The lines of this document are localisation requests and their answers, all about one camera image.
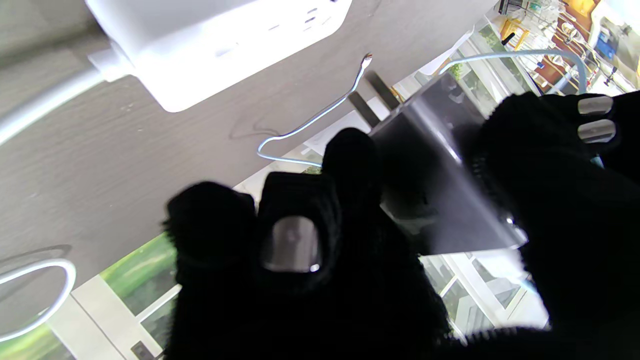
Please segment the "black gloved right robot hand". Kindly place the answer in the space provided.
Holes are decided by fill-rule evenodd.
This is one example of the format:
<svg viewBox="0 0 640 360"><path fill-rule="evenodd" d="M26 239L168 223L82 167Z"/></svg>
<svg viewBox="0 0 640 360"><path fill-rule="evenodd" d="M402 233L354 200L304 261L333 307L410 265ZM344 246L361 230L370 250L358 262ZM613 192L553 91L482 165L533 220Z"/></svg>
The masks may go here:
<svg viewBox="0 0 640 360"><path fill-rule="evenodd" d="M373 140L346 128L321 173L273 173L259 206L203 181L166 205L176 249L167 360L637 360L639 183L599 164L530 92L493 110L480 166L510 200L550 328L457 339L418 254L381 208Z"/></svg>

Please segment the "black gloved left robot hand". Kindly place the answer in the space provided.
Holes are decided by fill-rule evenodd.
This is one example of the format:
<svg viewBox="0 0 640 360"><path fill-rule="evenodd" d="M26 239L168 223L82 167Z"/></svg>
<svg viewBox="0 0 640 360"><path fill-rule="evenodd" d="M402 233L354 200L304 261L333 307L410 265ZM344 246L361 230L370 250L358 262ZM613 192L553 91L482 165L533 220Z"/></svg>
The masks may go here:
<svg viewBox="0 0 640 360"><path fill-rule="evenodd" d="M599 164L638 183L640 180L640 92L543 95Z"/></svg>

